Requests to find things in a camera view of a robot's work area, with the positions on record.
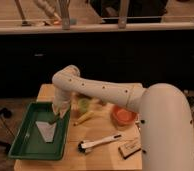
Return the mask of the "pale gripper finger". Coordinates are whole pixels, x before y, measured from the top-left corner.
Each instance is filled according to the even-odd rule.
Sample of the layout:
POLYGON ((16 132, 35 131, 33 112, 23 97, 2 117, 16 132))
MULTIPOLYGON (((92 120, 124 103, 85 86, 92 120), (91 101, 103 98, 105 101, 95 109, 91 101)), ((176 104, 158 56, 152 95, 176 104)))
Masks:
POLYGON ((62 107, 59 110, 59 117, 63 118, 65 116, 65 114, 68 112, 69 109, 70 109, 70 105, 67 105, 66 107, 62 107))

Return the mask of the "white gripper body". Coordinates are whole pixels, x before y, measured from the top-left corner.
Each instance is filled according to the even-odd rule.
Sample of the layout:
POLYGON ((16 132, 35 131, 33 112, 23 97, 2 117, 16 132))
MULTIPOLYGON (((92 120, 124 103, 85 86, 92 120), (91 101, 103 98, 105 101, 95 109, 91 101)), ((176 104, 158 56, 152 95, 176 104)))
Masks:
POLYGON ((71 92, 59 88, 55 89, 53 104, 57 107, 64 107, 70 104, 71 92))

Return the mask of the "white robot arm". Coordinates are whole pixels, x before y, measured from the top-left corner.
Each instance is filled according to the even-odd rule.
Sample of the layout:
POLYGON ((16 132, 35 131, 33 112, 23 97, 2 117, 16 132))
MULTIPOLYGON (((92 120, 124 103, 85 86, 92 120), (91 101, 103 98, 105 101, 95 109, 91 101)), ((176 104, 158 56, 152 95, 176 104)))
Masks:
POLYGON ((194 171, 194 129, 189 103, 177 87, 84 79, 69 65, 52 77, 53 107, 61 112, 78 92, 139 114, 142 171, 194 171))

